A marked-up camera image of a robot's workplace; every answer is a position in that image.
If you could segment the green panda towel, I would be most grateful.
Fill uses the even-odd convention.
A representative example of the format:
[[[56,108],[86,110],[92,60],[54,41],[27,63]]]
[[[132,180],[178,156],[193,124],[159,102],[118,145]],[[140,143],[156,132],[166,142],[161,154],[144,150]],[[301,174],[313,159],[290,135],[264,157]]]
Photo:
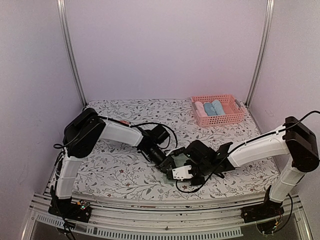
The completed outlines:
[[[184,181],[188,180],[187,170],[185,166],[189,165],[187,161],[189,160],[184,154],[179,156],[170,156],[173,159],[174,164],[170,166],[166,173],[163,174],[163,182],[165,185],[174,184],[176,180]]]

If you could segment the light blue towel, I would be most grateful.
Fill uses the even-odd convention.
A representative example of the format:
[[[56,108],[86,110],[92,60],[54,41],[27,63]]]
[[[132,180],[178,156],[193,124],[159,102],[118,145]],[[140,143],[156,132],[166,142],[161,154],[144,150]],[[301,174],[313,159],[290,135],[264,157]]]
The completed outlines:
[[[223,105],[219,100],[215,99],[211,104],[213,105],[217,116],[223,116],[226,114]]]

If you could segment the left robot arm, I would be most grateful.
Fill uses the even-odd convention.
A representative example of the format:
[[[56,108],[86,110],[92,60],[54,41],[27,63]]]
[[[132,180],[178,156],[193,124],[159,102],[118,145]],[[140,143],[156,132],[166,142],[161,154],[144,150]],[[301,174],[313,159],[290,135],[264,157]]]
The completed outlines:
[[[74,213],[74,205],[68,200],[72,197],[78,170],[100,142],[115,142],[135,148],[158,171],[167,174],[176,167],[174,159],[161,146],[170,137],[175,138],[176,134],[163,123],[130,124],[99,115],[93,108],[85,109],[65,127],[62,143],[53,146],[62,153],[62,159],[56,162],[58,169],[54,195],[58,200],[55,209],[63,217],[70,217]]]

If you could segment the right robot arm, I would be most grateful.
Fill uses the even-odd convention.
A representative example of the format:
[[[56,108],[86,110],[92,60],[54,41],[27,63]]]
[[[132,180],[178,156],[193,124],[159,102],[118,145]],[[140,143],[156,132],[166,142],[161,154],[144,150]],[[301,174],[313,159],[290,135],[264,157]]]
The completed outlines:
[[[269,218],[278,210],[286,195],[306,173],[320,165],[316,135],[293,116],[276,129],[243,143],[225,143],[217,151],[195,140],[184,150],[197,174],[203,176],[232,171],[264,158],[288,155],[280,177],[273,183],[267,200],[259,206],[262,218]]]

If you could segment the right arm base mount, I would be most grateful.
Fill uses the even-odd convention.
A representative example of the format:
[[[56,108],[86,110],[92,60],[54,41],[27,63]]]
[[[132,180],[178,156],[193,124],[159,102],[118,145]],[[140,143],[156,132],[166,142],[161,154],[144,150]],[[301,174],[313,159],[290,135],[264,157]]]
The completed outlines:
[[[241,208],[240,216],[245,223],[251,223],[277,217],[282,215],[284,212],[285,211],[281,203],[265,202]]]

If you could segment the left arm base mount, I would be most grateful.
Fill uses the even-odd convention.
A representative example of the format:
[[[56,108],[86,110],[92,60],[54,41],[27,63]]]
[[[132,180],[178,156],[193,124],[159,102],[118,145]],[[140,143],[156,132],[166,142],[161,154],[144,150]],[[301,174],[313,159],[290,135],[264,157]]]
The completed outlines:
[[[48,213],[68,220],[88,223],[92,208],[90,206],[82,208],[81,205],[72,203],[71,199],[58,199],[55,203],[51,201]]]

